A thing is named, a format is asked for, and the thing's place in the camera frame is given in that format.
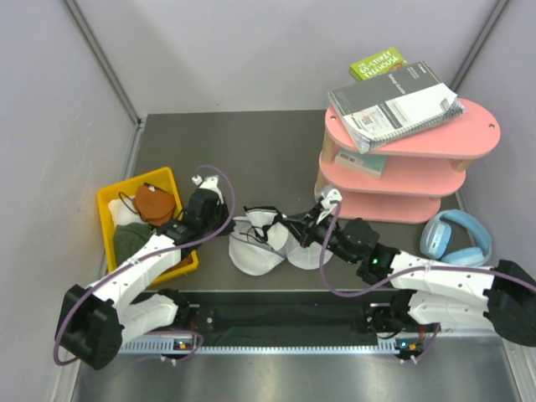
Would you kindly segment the white bra with black straps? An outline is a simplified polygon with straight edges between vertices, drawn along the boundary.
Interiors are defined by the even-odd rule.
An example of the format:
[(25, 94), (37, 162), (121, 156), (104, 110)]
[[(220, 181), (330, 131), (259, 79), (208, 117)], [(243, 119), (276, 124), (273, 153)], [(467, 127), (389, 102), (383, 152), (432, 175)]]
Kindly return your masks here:
[(289, 237), (289, 230), (281, 223), (285, 214), (273, 206), (244, 207), (244, 211), (244, 215), (234, 218), (235, 222), (248, 222), (256, 238), (274, 251), (285, 248)]

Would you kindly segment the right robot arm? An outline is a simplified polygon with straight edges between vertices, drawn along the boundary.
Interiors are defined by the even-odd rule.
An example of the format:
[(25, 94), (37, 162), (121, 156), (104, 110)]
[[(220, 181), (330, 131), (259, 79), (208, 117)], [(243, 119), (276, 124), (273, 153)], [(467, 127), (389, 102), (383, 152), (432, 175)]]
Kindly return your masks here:
[(403, 332), (417, 325), (456, 323), (493, 330), (526, 347), (535, 345), (535, 279), (518, 263), (470, 267), (428, 260), (383, 245), (363, 219), (345, 225), (329, 215), (293, 215), (281, 224), (301, 246), (318, 243), (358, 267), (358, 276), (376, 289), (395, 290), (393, 325)]

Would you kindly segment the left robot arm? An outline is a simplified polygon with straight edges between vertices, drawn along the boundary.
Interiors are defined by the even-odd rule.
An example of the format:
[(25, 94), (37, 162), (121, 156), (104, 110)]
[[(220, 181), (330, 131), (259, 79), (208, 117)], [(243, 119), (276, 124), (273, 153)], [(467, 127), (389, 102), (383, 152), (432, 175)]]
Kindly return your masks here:
[(142, 248), (119, 268), (87, 287), (72, 286), (64, 295), (54, 336), (53, 358), (67, 363), (60, 349), (93, 369), (102, 369), (121, 347), (151, 330), (167, 327), (184, 330), (190, 320), (186, 307), (172, 296), (156, 294), (135, 303), (162, 273), (185, 260), (201, 244), (231, 232), (231, 213), (211, 176), (191, 195), (179, 219), (157, 228)]

